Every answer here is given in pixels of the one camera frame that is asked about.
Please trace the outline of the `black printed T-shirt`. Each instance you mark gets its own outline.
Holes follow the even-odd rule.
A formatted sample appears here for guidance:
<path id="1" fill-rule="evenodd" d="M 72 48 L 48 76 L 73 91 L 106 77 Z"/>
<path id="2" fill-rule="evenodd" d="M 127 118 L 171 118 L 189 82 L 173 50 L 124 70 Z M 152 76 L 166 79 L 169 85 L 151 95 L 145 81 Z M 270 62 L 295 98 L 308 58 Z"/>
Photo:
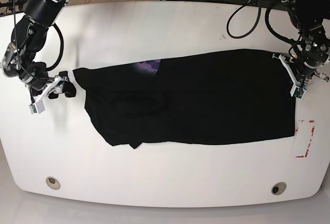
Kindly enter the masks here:
<path id="1" fill-rule="evenodd" d="M 75 69 L 85 109 L 112 145 L 227 145 L 292 137 L 292 81 L 269 51 L 238 49 Z"/>

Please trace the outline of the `red tape rectangle marking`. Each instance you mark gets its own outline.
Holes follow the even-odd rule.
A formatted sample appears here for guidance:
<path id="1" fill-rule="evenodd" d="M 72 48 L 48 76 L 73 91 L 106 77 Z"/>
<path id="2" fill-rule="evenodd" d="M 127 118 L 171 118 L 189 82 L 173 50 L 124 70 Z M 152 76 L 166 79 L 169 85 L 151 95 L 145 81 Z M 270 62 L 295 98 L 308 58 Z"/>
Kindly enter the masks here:
<path id="1" fill-rule="evenodd" d="M 305 158 L 312 142 L 316 122 L 314 120 L 298 120 L 293 140 L 293 155 L 295 158 Z"/>

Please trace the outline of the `black tripod stand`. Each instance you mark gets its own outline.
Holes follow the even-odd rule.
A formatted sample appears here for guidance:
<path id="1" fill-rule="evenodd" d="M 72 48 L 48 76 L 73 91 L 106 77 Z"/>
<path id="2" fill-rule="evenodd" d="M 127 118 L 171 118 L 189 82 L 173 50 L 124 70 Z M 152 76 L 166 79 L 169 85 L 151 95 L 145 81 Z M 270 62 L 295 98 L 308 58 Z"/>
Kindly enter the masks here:
<path id="1" fill-rule="evenodd" d="M 29 0 L 7 0 L 1 3 L 1 17 L 11 15 L 14 12 L 22 13 Z"/>

